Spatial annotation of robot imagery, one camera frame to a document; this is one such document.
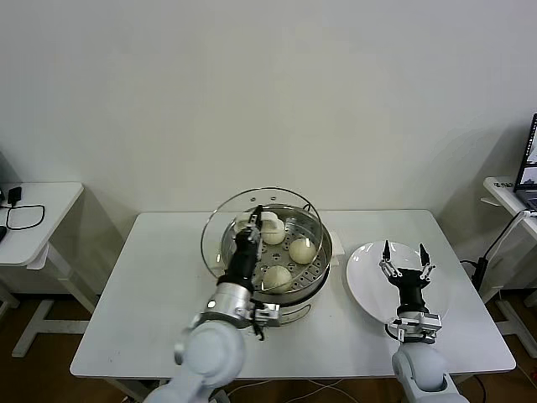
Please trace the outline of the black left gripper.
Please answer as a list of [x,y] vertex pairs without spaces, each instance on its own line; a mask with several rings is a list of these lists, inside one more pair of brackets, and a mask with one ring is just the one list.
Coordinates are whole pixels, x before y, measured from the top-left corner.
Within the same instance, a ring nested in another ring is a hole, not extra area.
[[229,283],[240,285],[246,290],[254,289],[253,272],[258,262],[258,251],[261,245],[262,214],[263,205],[257,205],[250,215],[249,224],[238,223],[235,226],[236,250],[224,275],[218,278],[217,285]]

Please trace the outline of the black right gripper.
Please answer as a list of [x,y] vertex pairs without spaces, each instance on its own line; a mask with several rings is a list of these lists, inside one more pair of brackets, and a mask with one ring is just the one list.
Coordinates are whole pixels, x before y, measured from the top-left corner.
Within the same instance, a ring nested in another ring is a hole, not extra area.
[[425,246],[420,244],[421,272],[412,269],[397,269],[391,261],[390,242],[385,241],[379,267],[383,274],[390,279],[390,284],[399,291],[399,306],[397,311],[426,311],[422,290],[430,274],[435,269]]

